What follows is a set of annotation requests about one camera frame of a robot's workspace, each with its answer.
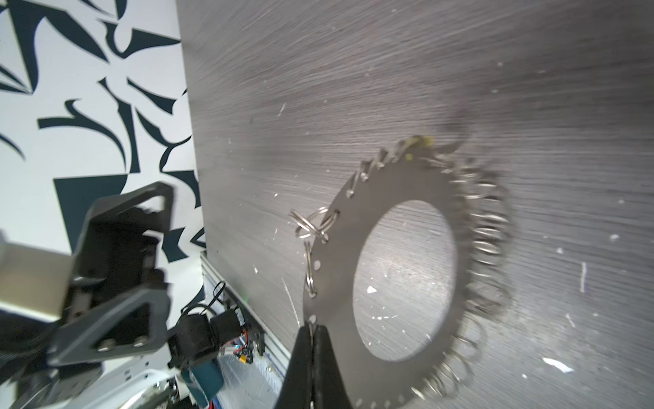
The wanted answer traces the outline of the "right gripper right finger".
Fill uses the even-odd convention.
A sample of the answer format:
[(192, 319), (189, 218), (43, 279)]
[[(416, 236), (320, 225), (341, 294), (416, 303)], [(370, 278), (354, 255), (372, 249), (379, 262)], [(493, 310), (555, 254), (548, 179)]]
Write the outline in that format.
[(313, 331), (313, 407), (318, 409), (352, 409), (334, 353), (327, 327), (317, 325)]

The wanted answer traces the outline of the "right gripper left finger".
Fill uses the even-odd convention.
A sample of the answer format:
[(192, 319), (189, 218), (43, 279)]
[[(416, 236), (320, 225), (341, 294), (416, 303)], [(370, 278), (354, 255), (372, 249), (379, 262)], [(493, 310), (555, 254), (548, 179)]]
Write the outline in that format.
[(313, 338), (309, 325), (301, 327), (279, 392), (275, 409), (308, 409), (313, 396)]

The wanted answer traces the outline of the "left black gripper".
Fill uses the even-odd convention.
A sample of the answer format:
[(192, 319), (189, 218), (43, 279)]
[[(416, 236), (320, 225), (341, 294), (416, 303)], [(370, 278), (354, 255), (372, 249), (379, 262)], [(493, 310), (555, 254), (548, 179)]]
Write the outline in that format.
[(165, 345), (171, 301), (156, 235), (170, 231), (173, 204), (174, 189), (163, 182), (92, 204), (49, 365), (99, 363)]

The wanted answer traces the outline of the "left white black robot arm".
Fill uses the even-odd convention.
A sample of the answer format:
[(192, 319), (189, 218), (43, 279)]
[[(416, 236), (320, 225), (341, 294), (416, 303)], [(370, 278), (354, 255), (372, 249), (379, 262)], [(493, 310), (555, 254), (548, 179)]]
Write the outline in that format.
[(157, 266), (175, 190), (155, 182), (97, 199), (76, 252), (1, 245), (1, 380), (15, 408), (74, 400), (103, 364), (160, 350), (170, 296)]

